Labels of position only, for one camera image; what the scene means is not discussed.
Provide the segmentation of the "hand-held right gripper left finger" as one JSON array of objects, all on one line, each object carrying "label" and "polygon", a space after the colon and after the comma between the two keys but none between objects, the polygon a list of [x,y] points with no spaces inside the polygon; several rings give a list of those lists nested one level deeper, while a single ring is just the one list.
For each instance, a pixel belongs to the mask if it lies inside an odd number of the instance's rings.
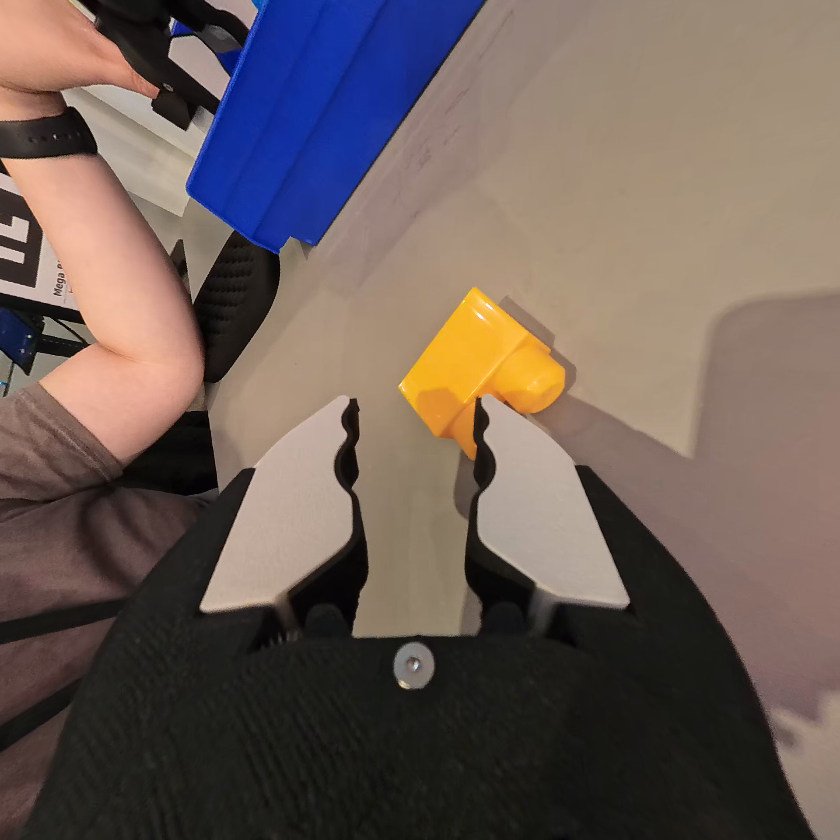
[{"label": "hand-held right gripper left finger", "polygon": [[368,576],[355,447],[357,400],[341,395],[257,462],[201,601],[203,614],[268,607],[285,634],[334,606],[349,629]]}]

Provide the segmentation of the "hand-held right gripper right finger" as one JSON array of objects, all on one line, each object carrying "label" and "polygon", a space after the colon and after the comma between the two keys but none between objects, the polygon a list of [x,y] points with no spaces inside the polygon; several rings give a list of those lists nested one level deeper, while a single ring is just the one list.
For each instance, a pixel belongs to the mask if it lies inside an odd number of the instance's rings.
[{"label": "hand-held right gripper right finger", "polygon": [[623,612],[631,604],[578,469],[539,426],[491,395],[476,403],[478,491],[469,514],[470,560],[517,597],[527,626],[546,634],[561,606]]}]

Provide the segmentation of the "blue plastic bin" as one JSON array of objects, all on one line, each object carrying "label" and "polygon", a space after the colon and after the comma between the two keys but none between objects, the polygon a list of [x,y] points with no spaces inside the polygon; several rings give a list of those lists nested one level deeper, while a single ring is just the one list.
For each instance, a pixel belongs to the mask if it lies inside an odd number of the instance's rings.
[{"label": "blue plastic bin", "polygon": [[188,195],[273,253],[316,245],[483,6],[264,2]]}]

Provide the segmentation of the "yellow two-stud building block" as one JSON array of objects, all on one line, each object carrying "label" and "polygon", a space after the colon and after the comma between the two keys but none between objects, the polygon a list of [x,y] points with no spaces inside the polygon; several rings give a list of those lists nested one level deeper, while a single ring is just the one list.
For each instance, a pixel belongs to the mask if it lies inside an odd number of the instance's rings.
[{"label": "yellow two-stud building block", "polygon": [[494,396],[520,414],[549,407],[566,385],[550,347],[474,287],[399,384],[437,438],[476,458],[476,402]]}]

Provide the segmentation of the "person's left forearm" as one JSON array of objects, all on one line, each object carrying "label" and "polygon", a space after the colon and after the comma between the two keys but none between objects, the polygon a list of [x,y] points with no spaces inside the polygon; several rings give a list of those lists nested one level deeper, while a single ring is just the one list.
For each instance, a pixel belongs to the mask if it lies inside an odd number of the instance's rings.
[{"label": "person's left forearm", "polygon": [[203,341],[175,268],[102,157],[3,159],[96,340],[39,383],[122,465],[184,414]]}]

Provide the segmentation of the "person's left hand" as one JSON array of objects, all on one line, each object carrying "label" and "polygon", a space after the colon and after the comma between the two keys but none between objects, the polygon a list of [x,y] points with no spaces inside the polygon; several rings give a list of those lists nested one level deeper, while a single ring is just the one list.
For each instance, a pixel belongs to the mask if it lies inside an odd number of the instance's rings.
[{"label": "person's left hand", "polygon": [[59,93],[107,85],[155,98],[122,51],[67,1],[1,2],[2,89]]}]

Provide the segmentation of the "person's brown shirt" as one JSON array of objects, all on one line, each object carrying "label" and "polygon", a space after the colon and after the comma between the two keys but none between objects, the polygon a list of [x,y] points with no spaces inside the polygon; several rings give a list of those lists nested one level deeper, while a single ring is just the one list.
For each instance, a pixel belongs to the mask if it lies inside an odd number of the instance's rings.
[{"label": "person's brown shirt", "polygon": [[217,487],[206,412],[122,465],[41,385],[2,399],[1,832],[35,804],[113,618]]}]

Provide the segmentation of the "black and white marker sign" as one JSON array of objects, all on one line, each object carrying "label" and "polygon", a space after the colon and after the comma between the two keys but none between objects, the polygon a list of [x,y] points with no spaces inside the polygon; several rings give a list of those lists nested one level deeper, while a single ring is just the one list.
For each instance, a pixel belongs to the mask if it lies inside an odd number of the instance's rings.
[{"label": "black and white marker sign", "polygon": [[65,268],[3,165],[1,305],[32,315],[84,323]]}]

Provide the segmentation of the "small blue box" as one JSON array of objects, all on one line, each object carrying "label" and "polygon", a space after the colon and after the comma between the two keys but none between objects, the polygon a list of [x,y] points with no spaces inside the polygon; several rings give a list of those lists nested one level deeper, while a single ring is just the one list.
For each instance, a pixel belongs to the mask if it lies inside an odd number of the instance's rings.
[{"label": "small blue box", "polygon": [[1,308],[1,351],[25,375],[30,375],[44,323],[24,312]]}]

